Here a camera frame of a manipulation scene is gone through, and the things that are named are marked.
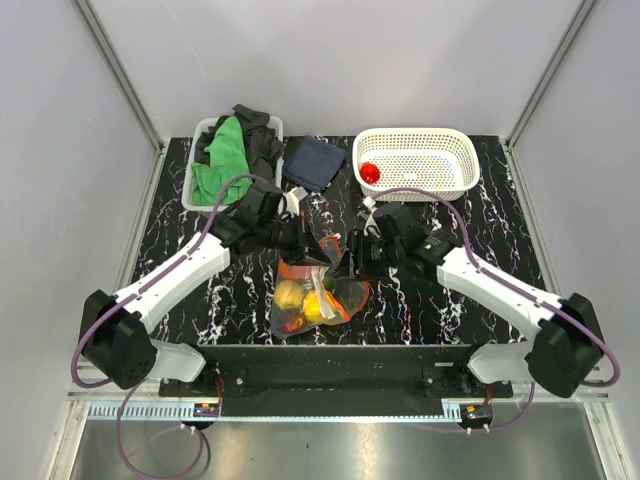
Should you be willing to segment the dark green fake vegetable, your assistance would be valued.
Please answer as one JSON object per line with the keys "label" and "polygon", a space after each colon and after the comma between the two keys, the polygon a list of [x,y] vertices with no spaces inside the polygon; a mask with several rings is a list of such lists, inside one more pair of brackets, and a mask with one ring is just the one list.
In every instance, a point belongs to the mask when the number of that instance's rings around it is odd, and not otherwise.
{"label": "dark green fake vegetable", "polygon": [[323,277],[323,286],[326,290],[332,290],[335,285],[335,280],[333,276],[327,272]]}

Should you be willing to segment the clear zip top bag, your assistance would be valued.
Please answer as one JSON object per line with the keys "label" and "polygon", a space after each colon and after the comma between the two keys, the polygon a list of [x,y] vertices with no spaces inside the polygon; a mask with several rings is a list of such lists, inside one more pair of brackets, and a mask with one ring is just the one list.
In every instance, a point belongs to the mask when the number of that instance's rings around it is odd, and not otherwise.
{"label": "clear zip top bag", "polygon": [[348,323],[369,299],[368,282],[336,280],[333,276],[343,255],[341,236],[326,236],[319,244],[331,260],[329,267],[293,266],[284,261],[278,264],[270,329],[279,339],[320,325]]}

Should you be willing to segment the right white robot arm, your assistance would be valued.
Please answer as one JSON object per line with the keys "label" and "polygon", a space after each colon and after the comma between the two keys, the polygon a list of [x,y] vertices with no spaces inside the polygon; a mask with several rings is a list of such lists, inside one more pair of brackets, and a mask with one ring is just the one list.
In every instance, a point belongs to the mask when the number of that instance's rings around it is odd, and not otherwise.
{"label": "right white robot arm", "polygon": [[374,281],[391,268],[462,294],[524,336],[522,343],[472,348],[453,374],[463,395],[476,396],[496,382],[534,382],[569,398],[604,355],[595,310],[584,296],[561,298],[515,279],[452,234],[427,232],[401,203],[373,209],[364,228],[348,234],[334,277]]}

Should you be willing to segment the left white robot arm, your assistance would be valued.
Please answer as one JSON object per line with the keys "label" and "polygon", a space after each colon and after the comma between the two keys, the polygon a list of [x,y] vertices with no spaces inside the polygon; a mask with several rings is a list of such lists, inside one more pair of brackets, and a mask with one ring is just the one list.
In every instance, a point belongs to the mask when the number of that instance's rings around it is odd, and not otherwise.
{"label": "left white robot arm", "polygon": [[301,208],[306,191],[283,191],[259,177],[234,204],[214,205],[203,230],[151,273],[114,294],[85,301],[73,382],[85,389],[113,383],[132,389],[147,379],[179,381],[196,396],[215,386],[216,372],[196,347],[152,339],[164,316],[214,275],[262,249],[294,266],[330,263]]}

